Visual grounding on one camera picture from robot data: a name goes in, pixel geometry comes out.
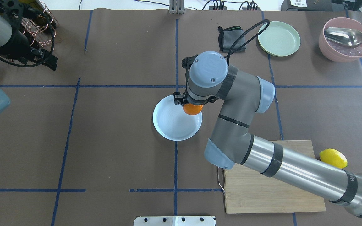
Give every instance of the light green plate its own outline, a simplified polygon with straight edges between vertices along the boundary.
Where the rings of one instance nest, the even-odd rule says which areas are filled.
[[[265,52],[277,57],[295,53],[301,43],[296,29],[280,21],[270,22],[269,27],[258,36],[258,41]]]

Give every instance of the metal scoop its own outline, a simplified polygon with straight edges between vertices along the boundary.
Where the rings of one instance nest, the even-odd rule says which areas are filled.
[[[326,39],[352,48],[362,43],[362,32],[357,29],[328,27],[324,34]]]

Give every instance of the orange fruit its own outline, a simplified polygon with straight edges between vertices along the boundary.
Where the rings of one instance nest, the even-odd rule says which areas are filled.
[[[194,116],[199,114],[203,107],[203,105],[185,104],[182,108],[184,109],[185,113]]]

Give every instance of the wooden cutting board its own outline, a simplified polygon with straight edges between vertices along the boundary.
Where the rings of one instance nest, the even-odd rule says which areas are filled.
[[[274,141],[314,158],[310,140]],[[226,213],[326,211],[323,198],[236,164],[224,170]]]

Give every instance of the white label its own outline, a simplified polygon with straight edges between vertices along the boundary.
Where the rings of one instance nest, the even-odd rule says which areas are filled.
[[[297,7],[306,7],[306,0],[290,0],[291,5]]]

